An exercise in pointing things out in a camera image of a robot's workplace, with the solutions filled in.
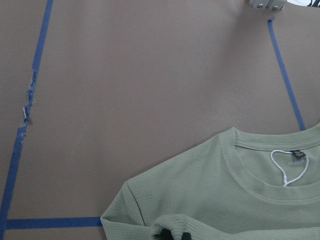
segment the black object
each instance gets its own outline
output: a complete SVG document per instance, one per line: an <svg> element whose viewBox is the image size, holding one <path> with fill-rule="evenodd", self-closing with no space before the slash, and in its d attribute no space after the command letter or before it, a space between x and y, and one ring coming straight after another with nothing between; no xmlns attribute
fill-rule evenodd
<svg viewBox="0 0 320 240"><path fill-rule="evenodd" d="M171 231L168 229L162 229L162 232L159 234L153 235L156 239L161 239L161 240L174 240L174 237L171 234ZM181 240L192 240L191 239L191 234L190 232L184 232L182 234Z"/></svg>
<svg viewBox="0 0 320 240"><path fill-rule="evenodd" d="M311 3L307 7L315 7L315 8L320 8L320 0L315 0L314 4L312 4L313 0L311 0Z"/></svg>
<svg viewBox="0 0 320 240"><path fill-rule="evenodd" d="M294 151L290 151L290 152L293 153L293 155L298 159L306 156L306 154L304 152L299 151L299 150L294 150Z"/></svg>
<svg viewBox="0 0 320 240"><path fill-rule="evenodd" d="M184 232L184 233L182 234L181 240L192 240L192 239L191 239L191 233L190 233L190 232Z"/></svg>

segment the shirt sleeve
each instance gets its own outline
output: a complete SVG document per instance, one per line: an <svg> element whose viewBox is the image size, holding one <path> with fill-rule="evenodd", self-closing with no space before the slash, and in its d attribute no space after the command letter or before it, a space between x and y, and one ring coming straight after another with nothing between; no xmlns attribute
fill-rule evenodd
<svg viewBox="0 0 320 240"><path fill-rule="evenodd" d="M253 230L229 234L183 214L164 214L151 226L152 240L167 240L162 233L170 231L174 240L185 232L192 240L320 240L320 227Z"/></svg>
<svg viewBox="0 0 320 240"><path fill-rule="evenodd" d="M320 240L320 227L253 230L229 234L184 214L163 214L145 226L127 182L100 218L107 240Z"/></svg>

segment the hang tag loop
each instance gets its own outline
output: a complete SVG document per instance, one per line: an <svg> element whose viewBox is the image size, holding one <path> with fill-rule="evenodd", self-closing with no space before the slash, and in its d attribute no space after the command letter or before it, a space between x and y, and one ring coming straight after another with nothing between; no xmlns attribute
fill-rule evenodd
<svg viewBox="0 0 320 240"><path fill-rule="evenodd" d="M274 151L271 152L271 155L270 155L272 161L274 162L274 164L282 171L282 173L283 173L283 183L284 183L283 186L287 187L288 184L293 183L294 181L300 179L303 176L303 174L305 174L305 172L307 171L307 168L309 166L309 157L308 157L308 155L305 155L306 156L306 165L305 165L305 168L304 168L303 172L298 177L296 177L295 179L293 179L291 181L288 181L286 172L276 163L276 161L273 158L273 154L276 153L276 152L280 152L280 153L284 153L284 154L293 154L293 152L291 152L291 151L282 151L282 150L274 150Z"/></svg>

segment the blue painter's tape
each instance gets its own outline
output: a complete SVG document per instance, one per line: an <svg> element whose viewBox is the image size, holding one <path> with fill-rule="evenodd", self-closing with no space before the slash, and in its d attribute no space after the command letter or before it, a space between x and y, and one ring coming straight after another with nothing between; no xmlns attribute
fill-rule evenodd
<svg viewBox="0 0 320 240"><path fill-rule="evenodd" d="M286 71L286 67L285 67L284 61L282 59L279 47L278 47L276 35L275 35L274 28L273 28L273 25L272 25L272 21L274 19L275 19L275 17L272 17L271 19L268 20L268 28L269 28L271 41L272 41L272 44L273 44L275 55L276 55L276 57L278 59L278 63L279 63L280 69L281 69L281 73L282 73L283 79L284 79L286 90L287 90L287 92L289 94L289 97L290 97L290 100L291 100L291 104L292 104L292 107L293 107L293 110L294 110L295 117L296 117L296 119L298 121L300 130L303 131L303 130L306 130L306 127L305 127L305 124L304 124L304 120L303 120L303 118L301 116L301 113L300 113L300 110L299 110L299 107L298 107L298 104L297 104L297 101L296 101L296 98L295 98L295 94L294 94L294 91L293 91L293 89L291 87L290 79L288 77L288 74L287 74L287 71Z"/></svg>
<svg viewBox="0 0 320 240"><path fill-rule="evenodd" d="M10 166L8 170L8 175L5 182L1 208L0 208L0 240L4 239L5 231L7 228L7 218L8 218L10 205L11 205L14 188L16 184L19 161L20 161L20 157L23 149L23 141L26 136L27 127L29 124L30 109L32 106L32 101L33 101L34 93L36 89L40 61L41 61L42 51L45 44L52 5L53 5L53 0L47 0L43 21L42 21L42 27L40 30L38 43L35 50L33 64L32 64L32 80L31 80L30 87L26 93L28 98L28 103L27 105L24 106L24 109L23 109L25 112L24 126L19 127L17 130L14 147L13 147L13 153L11 156Z"/></svg>
<svg viewBox="0 0 320 240"><path fill-rule="evenodd" d="M10 204L12 200L12 195L15 188L15 182L17 178L17 172L19 168L19 160L21 157L23 141L26 136L27 125L19 127L17 130L13 153L11 157L11 162L9 166L9 172L6 178L6 183L3 192L3 198L0 209L0 239L4 238L6 230L6 221L8 217L8 212L10 209Z"/></svg>
<svg viewBox="0 0 320 240"><path fill-rule="evenodd" d="M39 35L38 43L36 45L36 49L34 53L32 70L34 70L37 73L39 72L39 68L40 68L41 56L42 56L42 51L44 49L44 45L46 41L46 35L47 35L48 26L49 26L49 20L50 20L53 2L54 0L47 0L46 2L40 35Z"/></svg>
<svg viewBox="0 0 320 240"><path fill-rule="evenodd" d="M102 227L100 217L8 219L7 230Z"/></svg>

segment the crew neck collar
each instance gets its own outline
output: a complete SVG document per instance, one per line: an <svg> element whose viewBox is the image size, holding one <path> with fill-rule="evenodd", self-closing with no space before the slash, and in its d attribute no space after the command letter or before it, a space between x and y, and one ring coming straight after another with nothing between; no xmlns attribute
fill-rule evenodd
<svg viewBox="0 0 320 240"><path fill-rule="evenodd" d="M235 147L241 146L261 151L293 151L312 148L320 145L320 123L304 131L282 135L248 133L232 127L221 136L225 160L232 176L255 197L278 204L306 204L320 201L320 181L301 186L268 184L248 171Z"/></svg>

